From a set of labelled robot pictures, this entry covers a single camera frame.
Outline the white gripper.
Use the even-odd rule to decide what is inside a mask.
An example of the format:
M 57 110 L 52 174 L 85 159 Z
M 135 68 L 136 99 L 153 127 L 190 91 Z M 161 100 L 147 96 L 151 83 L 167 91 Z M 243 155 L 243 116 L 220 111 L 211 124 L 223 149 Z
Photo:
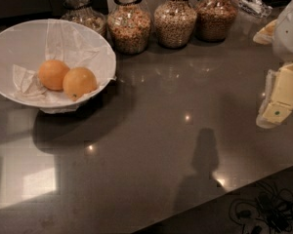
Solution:
M 293 0 L 261 28 L 253 41 L 262 45 L 272 42 L 276 56 L 293 61 Z M 293 111 L 293 62 L 285 63 L 277 71 L 269 70 L 266 77 L 265 98 L 260 106 L 256 124 L 264 129 L 281 125 Z

